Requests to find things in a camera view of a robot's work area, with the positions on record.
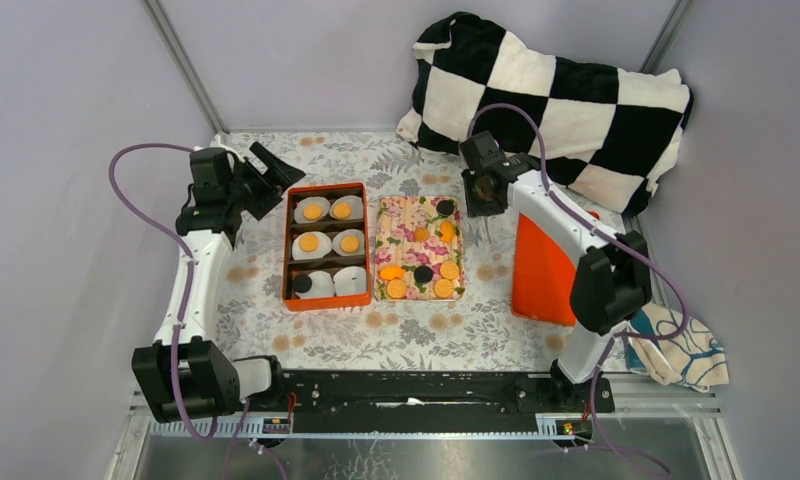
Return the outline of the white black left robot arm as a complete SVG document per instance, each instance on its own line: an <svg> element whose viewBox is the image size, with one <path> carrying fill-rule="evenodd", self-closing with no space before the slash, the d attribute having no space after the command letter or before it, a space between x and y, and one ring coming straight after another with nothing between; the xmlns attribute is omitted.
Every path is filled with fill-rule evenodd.
<svg viewBox="0 0 800 480"><path fill-rule="evenodd" d="M263 145L250 152L259 170L225 146L189 150L189 199L164 233L178 245L168 309L151 345L134 350L131 367L160 423L228 416L245 402L272 411L285 401L273 355L230 360L216 344L218 287L235 250L242 216L262 219L304 177Z"/></svg>

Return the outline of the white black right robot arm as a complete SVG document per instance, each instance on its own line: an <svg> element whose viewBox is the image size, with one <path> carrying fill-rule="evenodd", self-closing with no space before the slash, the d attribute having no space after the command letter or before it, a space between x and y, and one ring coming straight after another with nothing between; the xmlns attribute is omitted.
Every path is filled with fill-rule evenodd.
<svg viewBox="0 0 800 480"><path fill-rule="evenodd" d="M469 216L518 216L513 314L572 329L551 368L549 396L559 410L573 412L589 398L586 382L607 342L651 299L644 239L600 222L534 157L506 155L488 132L461 142L459 152Z"/></svg>

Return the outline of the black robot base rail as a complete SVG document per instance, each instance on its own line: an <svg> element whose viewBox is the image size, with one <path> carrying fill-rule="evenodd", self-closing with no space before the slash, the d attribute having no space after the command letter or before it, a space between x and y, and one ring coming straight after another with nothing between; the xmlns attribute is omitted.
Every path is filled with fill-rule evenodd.
<svg viewBox="0 0 800 480"><path fill-rule="evenodd" d="M567 387L547 373L286 370L254 413L296 434L542 434L546 419L611 414L607 379Z"/></svg>

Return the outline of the round swirl butter cookie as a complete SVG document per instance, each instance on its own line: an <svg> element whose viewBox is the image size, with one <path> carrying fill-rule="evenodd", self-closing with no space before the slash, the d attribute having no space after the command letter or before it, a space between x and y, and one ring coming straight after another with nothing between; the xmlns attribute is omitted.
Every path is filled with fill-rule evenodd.
<svg viewBox="0 0 800 480"><path fill-rule="evenodd" d="M417 227L413 235L416 242L425 242L430 237L430 232L426 227Z"/></svg>

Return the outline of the floral cookie tray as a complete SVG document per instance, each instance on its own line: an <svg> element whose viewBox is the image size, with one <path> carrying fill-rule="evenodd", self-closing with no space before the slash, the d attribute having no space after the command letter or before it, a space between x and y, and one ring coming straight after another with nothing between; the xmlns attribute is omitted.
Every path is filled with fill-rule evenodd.
<svg viewBox="0 0 800 480"><path fill-rule="evenodd" d="M450 199L456 204L456 212L449 217L440 217L436 204ZM455 301L465 293L464 244L461 230L462 214L459 199L447 195L384 196L379 199L375 216L374 287L375 298L381 301ZM438 227L450 221L456 228L456 237L451 244L439 238ZM416 242L413 232L417 227L426 227L430 237L425 242ZM442 277L439 266L452 261L461 268L461 275L453 280L455 291L451 298L438 299L433 285ZM388 282L379 277L379 271L388 265L402 266L408 289L403 299L391 299L386 294ZM417 284L413 271L420 265L429 266L434 277L428 284Z"/></svg>

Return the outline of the orange compartment cookie box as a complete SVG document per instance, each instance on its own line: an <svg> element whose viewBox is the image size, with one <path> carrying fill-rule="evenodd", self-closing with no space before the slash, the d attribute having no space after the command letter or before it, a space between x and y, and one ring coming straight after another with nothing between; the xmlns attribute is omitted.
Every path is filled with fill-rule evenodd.
<svg viewBox="0 0 800 480"><path fill-rule="evenodd" d="M363 183L293 188L287 194L282 301L293 312L371 303Z"/></svg>

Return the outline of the orange box lid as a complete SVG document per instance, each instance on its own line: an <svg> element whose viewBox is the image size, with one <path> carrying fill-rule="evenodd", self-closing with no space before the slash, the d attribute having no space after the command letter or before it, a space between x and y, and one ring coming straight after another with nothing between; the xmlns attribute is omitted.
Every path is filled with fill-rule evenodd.
<svg viewBox="0 0 800 480"><path fill-rule="evenodd" d="M511 311L558 326L576 324L570 293L576 267L530 218L520 214L515 242Z"/></svg>

